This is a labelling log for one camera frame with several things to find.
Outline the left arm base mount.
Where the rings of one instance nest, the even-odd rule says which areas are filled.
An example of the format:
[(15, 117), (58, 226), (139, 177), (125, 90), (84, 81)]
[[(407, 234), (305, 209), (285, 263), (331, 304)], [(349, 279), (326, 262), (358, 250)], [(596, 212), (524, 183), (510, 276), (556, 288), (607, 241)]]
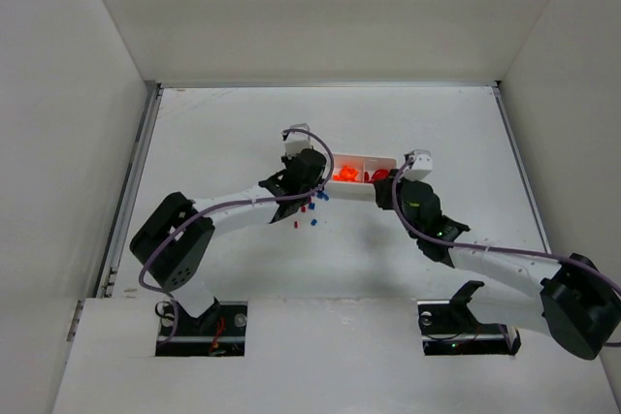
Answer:
[(156, 357), (228, 358), (245, 355), (247, 302), (221, 302), (215, 299), (199, 317), (191, 317), (179, 307), (174, 327), (171, 303), (155, 305), (159, 319)]

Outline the orange round lego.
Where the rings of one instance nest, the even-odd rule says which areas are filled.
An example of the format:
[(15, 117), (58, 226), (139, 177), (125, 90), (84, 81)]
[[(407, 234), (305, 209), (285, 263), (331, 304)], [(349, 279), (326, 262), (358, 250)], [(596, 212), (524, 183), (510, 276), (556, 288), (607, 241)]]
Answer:
[(360, 171), (353, 166), (342, 166), (339, 172), (333, 175), (333, 180), (337, 182), (359, 183), (362, 178)]

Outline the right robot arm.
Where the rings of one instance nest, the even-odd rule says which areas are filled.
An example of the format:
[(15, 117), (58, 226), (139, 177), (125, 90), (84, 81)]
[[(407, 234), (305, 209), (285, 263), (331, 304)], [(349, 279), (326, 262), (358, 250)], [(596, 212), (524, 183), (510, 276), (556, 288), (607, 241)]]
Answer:
[[(551, 336), (563, 349), (593, 360), (620, 325), (620, 288), (585, 256), (495, 246), (476, 239), (471, 228), (446, 216), (433, 188), (391, 171), (374, 181), (376, 204), (397, 213), (429, 260), (481, 276), (448, 301), (453, 319), (465, 327), (504, 325)], [(492, 279), (525, 295), (525, 303), (495, 300), (483, 292)]]

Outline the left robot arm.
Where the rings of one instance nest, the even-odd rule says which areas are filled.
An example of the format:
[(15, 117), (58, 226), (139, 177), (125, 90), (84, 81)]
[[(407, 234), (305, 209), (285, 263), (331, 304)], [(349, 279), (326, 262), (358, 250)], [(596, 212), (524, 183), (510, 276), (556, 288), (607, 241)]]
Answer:
[(240, 193), (196, 201), (168, 195), (130, 241), (142, 264), (139, 284), (173, 299), (187, 315), (202, 316), (214, 303), (198, 275), (210, 242), (294, 215), (322, 188), (326, 165), (324, 154), (304, 148), (284, 159), (283, 170)]

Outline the red dome lego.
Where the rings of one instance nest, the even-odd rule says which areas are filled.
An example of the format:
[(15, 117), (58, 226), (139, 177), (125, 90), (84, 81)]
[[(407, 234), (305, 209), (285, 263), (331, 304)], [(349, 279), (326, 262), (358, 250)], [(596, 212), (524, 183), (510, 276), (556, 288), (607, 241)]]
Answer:
[(386, 169), (378, 169), (376, 170), (370, 178), (371, 183), (375, 183), (376, 181), (387, 179), (390, 175), (390, 171)]

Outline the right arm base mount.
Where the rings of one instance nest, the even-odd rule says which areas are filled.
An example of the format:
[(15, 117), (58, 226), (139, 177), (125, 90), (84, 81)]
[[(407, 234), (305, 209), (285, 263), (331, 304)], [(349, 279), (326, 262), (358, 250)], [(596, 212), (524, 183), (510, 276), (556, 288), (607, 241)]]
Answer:
[(481, 323), (468, 305), (484, 286), (471, 280), (448, 300), (417, 302), (417, 322), (425, 356), (515, 356), (521, 336), (514, 327), (500, 323)]

